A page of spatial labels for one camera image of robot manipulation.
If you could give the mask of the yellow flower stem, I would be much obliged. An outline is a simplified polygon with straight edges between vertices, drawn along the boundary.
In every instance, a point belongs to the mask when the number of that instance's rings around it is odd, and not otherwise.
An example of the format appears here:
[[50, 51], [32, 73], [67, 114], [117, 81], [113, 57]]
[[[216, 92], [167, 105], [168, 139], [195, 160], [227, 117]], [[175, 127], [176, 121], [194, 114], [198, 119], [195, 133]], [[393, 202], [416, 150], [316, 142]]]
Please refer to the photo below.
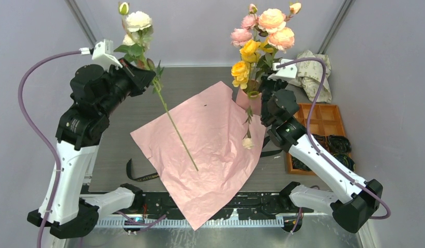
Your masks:
[[239, 52], [240, 61], [231, 68], [232, 84], [254, 98], [260, 92], [261, 77], [272, 70], [277, 50], [268, 43], [268, 40], [259, 42], [251, 39], [240, 48]]

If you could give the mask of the white rose stem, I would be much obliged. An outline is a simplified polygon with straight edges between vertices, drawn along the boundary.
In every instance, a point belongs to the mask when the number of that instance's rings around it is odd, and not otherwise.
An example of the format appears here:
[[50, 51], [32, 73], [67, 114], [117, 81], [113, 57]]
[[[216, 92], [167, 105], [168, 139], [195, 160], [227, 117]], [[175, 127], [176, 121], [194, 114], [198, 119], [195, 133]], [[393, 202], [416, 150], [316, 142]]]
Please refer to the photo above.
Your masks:
[[166, 115], [170, 120], [185, 152], [187, 153], [195, 170], [198, 171], [196, 165], [176, 123], [174, 122], [167, 103], [162, 96], [163, 85], [161, 76], [164, 72], [164, 67], [160, 64], [155, 65], [152, 59], [146, 57], [146, 52], [150, 48], [152, 35], [154, 33], [152, 18], [142, 11], [130, 11], [129, 2], [118, 3], [118, 13], [121, 15], [122, 27], [125, 31], [123, 43], [115, 49], [116, 52], [124, 53], [124, 58], [139, 67], [140, 69], [149, 70], [155, 73], [155, 77], [151, 82], [153, 93], [159, 96], [159, 99], [165, 109]]

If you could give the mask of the pink rose stem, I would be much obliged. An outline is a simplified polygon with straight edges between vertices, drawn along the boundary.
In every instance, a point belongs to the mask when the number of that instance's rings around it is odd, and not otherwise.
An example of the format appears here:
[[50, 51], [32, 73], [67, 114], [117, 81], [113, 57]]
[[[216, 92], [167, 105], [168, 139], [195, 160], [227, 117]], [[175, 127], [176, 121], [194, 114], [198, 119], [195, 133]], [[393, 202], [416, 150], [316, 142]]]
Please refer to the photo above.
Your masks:
[[230, 34], [231, 44], [236, 48], [243, 47], [253, 38], [255, 38], [255, 41], [259, 41], [256, 30], [258, 25], [257, 6], [250, 4], [248, 9], [248, 14], [243, 17], [240, 28], [235, 28]]

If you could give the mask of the peach rose spray stem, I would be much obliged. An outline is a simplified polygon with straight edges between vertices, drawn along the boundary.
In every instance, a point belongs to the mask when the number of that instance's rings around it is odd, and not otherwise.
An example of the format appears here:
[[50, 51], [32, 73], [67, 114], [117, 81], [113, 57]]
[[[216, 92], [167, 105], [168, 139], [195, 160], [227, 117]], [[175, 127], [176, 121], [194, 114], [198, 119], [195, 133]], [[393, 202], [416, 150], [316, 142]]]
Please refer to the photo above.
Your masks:
[[289, 13], [280, 9], [269, 8], [257, 18], [257, 27], [261, 33], [267, 34], [264, 49], [272, 58], [278, 53], [286, 53], [295, 44], [295, 34], [287, 22], [297, 15], [302, 8], [301, 2], [289, 4]]

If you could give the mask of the purple flower bouquet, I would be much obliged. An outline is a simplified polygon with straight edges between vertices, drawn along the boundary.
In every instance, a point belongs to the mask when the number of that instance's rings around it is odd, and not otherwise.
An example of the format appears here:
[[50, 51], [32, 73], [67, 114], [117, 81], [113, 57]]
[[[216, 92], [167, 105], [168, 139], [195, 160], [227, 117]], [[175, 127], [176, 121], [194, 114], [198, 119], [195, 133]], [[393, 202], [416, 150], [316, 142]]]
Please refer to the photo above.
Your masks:
[[170, 110], [198, 171], [166, 114], [131, 132], [193, 230], [238, 193], [260, 159], [266, 129], [254, 116], [254, 146], [243, 147], [246, 116], [238, 116], [232, 94], [229, 86], [217, 82]]

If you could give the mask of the small cream rose stem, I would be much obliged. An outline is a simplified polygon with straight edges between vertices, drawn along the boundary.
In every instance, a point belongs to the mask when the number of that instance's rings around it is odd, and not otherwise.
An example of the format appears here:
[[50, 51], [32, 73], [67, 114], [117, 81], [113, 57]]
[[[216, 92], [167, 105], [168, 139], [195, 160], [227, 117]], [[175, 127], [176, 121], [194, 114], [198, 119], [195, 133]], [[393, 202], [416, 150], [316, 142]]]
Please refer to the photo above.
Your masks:
[[[246, 94], [248, 96], [251, 96], [251, 95], [255, 95], [256, 92], [259, 92], [259, 91], [253, 90], [253, 91], [250, 91], [250, 92], [246, 92]], [[243, 123], [243, 125], [246, 125], [246, 127], [247, 127], [246, 134], [244, 135], [244, 137], [242, 139], [242, 145], [245, 149], [252, 149], [252, 147], [254, 146], [254, 142], [253, 142], [251, 131], [250, 131], [251, 123], [253, 122], [253, 120], [252, 120], [253, 117], [254, 117], [254, 114], [252, 113], [252, 109], [251, 109], [251, 107], [248, 107], [247, 110], [246, 110], [246, 120]]]

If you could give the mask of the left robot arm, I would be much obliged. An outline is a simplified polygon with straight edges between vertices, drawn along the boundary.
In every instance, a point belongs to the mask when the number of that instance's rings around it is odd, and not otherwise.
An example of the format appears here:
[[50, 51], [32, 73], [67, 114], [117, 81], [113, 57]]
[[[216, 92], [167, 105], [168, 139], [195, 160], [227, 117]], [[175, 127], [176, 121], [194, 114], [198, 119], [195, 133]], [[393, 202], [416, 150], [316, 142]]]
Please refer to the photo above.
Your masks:
[[86, 171], [94, 163], [109, 118], [127, 98], [141, 95], [155, 77], [153, 71], [137, 68], [120, 59], [120, 67], [86, 65], [70, 81], [73, 105], [60, 117], [56, 131], [55, 163], [47, 194], [37, 210], [27, 219], [38, 227], [48, 227], [59, 239], [88, 235], [100, 219], [127, 209], [138, 213], [144, 197], [140, 188], [124, 183], [112, 192], [82, 199]]

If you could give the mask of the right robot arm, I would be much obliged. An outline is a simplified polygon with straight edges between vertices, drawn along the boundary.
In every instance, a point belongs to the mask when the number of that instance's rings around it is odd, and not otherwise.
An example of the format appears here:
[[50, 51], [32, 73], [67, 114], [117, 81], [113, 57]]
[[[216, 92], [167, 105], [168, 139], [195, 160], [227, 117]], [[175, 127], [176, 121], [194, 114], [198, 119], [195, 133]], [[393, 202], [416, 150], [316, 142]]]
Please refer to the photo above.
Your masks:
[[268, 129], [270, 141], [304, 163], [330, 191], [291, 182], [280, 192], [280, 205], [286, 212], [307, 208], [330, 214], [340, 227], [355, 234], [381, 206], [378, 199], [383, 186], [375, 179], [367, 181], [347, 169], [307, 133], [306, 127], [294, 117], [299, 106], [294, 93], [285, 89], [286, 85], [280, 79], [261, 77], [261, 122]]

